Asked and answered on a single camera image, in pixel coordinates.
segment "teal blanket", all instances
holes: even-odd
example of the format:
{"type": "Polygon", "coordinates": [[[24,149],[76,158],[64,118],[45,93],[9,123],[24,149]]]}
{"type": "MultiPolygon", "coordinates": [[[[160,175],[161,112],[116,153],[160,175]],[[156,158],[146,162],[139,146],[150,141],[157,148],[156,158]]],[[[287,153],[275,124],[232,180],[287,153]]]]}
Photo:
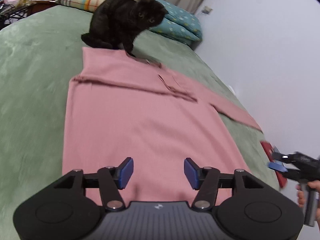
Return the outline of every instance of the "teal blanket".
{"type": "MultiPolygon", "coordinates": [[[[61,175],[64,117],[71,77],[83,68],[80,35],[91,13],[55,6],[0,31],[0,239],[18,240],[15,208],[61,175]]],[[[186,45],[150,31],[134,43],[137,57],[161,61],[240,106],[212,70],[186,45]]],[[[251,172],[277,188],[263,134],[221,118],[251,172]]]]}

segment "black cat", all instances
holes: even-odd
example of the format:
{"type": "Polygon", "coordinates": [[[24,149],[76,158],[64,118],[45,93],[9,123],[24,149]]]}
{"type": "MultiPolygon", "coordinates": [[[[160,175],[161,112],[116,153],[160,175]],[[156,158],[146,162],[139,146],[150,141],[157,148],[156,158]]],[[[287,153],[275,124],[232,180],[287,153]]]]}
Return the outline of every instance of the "black cat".
{"type": "Polygon", "coordinates": [[[84,43],[93,48],[119,49],[132,55],[133,41],[144,30],[159,25],[168,11],[156,0],[105,0],[95,10],[84,43]]]}

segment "blue patterned pillow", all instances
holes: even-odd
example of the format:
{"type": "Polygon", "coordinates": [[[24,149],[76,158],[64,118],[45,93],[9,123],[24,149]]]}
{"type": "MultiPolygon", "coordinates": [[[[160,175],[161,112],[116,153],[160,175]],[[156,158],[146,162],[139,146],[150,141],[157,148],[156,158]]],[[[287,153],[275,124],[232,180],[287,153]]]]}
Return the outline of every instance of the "blue patterned pillow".
{"type": "Polygon", "coordinates": [[[201,25],[196,16],[164,0],[157,1],[162,3],[169,12],[169,14],[165,15],[165,18],[185,27],[199,39],[202,39],[201,25]]]}
{"type": "Polygon", "coordinates": [[[167,38],[180,41],[184,44],[191,45],[193,41],[199,41],[200,39],[195,36],[192,32],[179,24],[172,22],[166,18],[163,19],[162,23],[156,27],[150,28],[154,33],[158,33],[167,38]]]}

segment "cat's ear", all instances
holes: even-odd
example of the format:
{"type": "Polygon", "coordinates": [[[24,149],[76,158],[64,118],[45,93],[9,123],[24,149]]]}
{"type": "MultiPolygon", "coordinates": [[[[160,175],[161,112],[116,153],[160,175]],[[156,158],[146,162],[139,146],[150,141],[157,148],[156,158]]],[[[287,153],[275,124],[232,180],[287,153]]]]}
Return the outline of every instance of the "cat's ear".
{"type": "Polygon", "coordinates": [[[162,12],[163,14],[168,14],[168,13],[169,13],[164,7],[161,9],[161,12],[162,12]]]}

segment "human hand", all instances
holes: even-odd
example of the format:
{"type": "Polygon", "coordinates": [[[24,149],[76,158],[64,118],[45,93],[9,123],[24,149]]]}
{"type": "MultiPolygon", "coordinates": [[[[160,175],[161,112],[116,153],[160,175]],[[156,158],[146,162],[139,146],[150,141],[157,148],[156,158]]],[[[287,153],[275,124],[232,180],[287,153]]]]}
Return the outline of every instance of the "human hand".
{"type": "MultiPolygon", "coordinates": [[[[308,182],[308,186],[311,187],[311,188],[314,188],[318,192],[320,192],[320,181],[319,180],[308,182]]],[[[298,193],[297,193],[298,206],[302,208],[306,203],[306,199],[305,199],[303,191],[301,191],[300,185],[297,185],[296,188],[298,190],[298,193]]],[[[320,202],[319,202],[319,205],[318,205],[318,208],[317,208],[317,212],[316,212],[316,220],[318,221],[318,223],[320,223],[320,202]]]]}

